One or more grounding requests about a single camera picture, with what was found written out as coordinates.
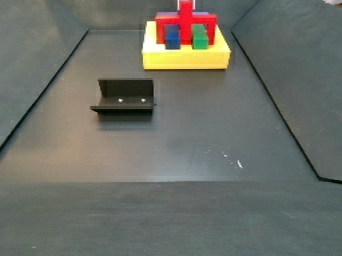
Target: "gray wall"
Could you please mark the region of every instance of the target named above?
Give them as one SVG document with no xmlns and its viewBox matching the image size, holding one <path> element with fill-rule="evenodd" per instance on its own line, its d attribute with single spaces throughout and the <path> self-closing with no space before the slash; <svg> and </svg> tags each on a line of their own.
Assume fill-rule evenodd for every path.
<svg viewBox="0 0 342 256">
<path fill-rule="evenodd" d="M 342 180 L 342 10 L 262 0 L 234 28 L 321 177 Z"/>
<path fill-rule="evenodd" d="M 176 11 L 177 0 L 61 0 L 91 29 L 145 29 L 158 11 Z M 197 9 L 220 15 L 229 28 L 258 0 L 197 0 Z"/>
<path fill-rule="evenodd" d="M 86 32 L 57 0 L 2 1 L 0 146 Z"/>
</svg>

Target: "black metal bracket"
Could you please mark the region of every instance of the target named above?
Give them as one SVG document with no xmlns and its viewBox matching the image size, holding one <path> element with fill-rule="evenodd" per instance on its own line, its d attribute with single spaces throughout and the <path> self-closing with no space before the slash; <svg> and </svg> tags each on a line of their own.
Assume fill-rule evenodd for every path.
<svg viewBox="0 0 342 256">
<path fill-rule="evenodd" d="M 102 100 L 91 110 L 98 113 L 153 112 L 153 79 L 100 79 Z"/>
</svg>

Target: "green block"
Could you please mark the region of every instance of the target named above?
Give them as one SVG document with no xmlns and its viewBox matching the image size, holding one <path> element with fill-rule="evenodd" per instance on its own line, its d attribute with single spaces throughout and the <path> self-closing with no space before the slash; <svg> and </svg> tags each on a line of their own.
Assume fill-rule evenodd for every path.
<svg viewBox="0 0 342 256">
<path fill-rule="evenodd" d="M 208 35 L 193 35 L 193 48 L 196 50 L 209 49 L 209 36 Z"/>
<path fill-rule="evenodd" d="M 196 50 L 209 49 L 209 36 L 204 25 L 196 24 L 193 30 L 193 48 Z"/>
</svg>

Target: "red block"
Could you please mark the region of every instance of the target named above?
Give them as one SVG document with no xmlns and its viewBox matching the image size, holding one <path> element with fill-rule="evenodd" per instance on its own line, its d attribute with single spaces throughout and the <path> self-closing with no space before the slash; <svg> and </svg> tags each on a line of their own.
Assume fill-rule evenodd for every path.
<svg viewBox="0 0 342 256">
<path fill-rule="evenodd" d="M 192 32 L 192 24 L 193 24 L 193 1 L 184 0 L 181 1 L 181 43 L 192 44 L 193 32 Z"/>
</svg>

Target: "yellow base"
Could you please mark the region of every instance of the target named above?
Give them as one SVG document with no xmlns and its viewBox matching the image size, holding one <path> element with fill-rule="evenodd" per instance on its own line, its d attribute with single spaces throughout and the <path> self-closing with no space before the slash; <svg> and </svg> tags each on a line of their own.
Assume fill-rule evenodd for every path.
<svg viewBox="0 0 342 256">
<path fill-rule="evenodd" d="M 232 51 L 218 26 L 216 33 L 216 44 L 208 50 L 194 50 L 192 45 L 166 50 L 164 44 L 157 44 L 156 22 L 149 21 L 142 51 L 145 69 L 226 69 Z"/>
</svg>

